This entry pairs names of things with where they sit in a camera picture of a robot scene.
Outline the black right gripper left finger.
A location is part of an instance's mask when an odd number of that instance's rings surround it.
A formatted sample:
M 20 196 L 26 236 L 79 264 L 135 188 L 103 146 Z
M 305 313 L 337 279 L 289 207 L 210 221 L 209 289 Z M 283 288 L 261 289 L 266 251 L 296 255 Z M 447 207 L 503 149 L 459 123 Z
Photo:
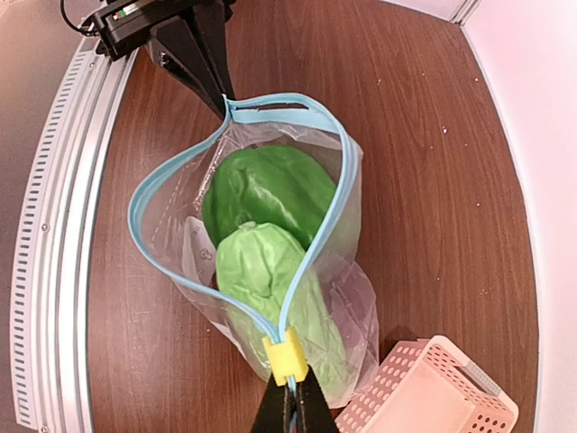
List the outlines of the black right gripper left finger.
M 257 410 L 251 433 L 287 433 L 289 431 L 289 387 L 277 385 L 271 375 Z

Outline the clear zip top bag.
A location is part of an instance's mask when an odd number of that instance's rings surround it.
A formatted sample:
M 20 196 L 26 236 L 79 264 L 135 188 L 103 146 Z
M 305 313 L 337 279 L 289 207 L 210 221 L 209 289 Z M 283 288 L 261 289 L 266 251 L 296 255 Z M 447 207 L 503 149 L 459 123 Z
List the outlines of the clear zip top bag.
M 261 378 L 272 373 L 266 345 L 294 331 L 331 408 L 368 386 L 379 324 L 356 261 L 362 148 L 321 103 L 226 100 L 213 134 L 137 187 L 128 224 Z

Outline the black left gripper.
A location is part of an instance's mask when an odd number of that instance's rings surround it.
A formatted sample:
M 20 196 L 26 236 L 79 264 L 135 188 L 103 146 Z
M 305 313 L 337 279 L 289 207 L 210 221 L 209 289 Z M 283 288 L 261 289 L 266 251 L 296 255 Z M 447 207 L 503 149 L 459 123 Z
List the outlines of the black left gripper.
M 112 60 L 121 59 L 150 39 L 153 63 L 224 119 L 222 94 L 235 99 L 225 38 L 233 4 L 234 1 L 108 1 L 92 13 L 92 24 L 104 53 Z M 193 8 L 200 5 L 223 8 Z M 181 15 L 186 21 L 177 17 Z

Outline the pink perforated plastic basket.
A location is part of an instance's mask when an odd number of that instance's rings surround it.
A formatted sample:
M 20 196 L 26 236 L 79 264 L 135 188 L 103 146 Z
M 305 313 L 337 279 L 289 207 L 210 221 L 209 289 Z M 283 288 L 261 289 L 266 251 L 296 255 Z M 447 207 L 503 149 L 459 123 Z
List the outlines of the pink perforated plastic basket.
M 446 336 L 399 341 L 340 432 L 510 432 L 517 404 Z

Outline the green chayote squash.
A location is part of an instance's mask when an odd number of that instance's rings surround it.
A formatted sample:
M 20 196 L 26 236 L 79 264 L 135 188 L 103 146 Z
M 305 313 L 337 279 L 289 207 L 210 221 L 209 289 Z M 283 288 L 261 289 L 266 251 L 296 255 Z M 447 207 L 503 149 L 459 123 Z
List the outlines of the green chayote squash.
M 213 245 L 242 224 L 272 223 L 307 249 L 333 200 L 336 185 L 309 154 L 269 145 L 232 152 L 216 168 L 202 204 Z

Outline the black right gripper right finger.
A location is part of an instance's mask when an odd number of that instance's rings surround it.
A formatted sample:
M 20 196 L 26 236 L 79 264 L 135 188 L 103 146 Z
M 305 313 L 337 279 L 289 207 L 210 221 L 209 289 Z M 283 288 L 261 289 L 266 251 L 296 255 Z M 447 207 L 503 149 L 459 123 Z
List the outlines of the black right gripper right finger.
M 296 432 L 337 433 L 332 412 L 325 400 L 314 370 L 296 387 Z

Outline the front aluminium rail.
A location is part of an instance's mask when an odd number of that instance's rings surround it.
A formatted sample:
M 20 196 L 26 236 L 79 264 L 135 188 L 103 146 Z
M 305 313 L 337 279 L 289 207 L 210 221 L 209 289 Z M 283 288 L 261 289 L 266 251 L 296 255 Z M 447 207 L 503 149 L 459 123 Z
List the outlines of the front aluminium rail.
M 36 432 L 94 428 L 88 289 L 97 203 L 135 55 L 83 40 L 46 118 L 23 196 L 10 298 L 15 418 Z

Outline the right aluminium frame post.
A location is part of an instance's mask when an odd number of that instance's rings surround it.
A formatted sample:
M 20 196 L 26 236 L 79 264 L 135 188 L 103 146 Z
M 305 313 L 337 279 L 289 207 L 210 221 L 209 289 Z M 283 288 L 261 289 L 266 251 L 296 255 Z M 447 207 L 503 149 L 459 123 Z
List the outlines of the right aluminium frame post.
M 462 0 L 454 11 L 450 22 L 463 26 L 478 7 L 480 0 Z

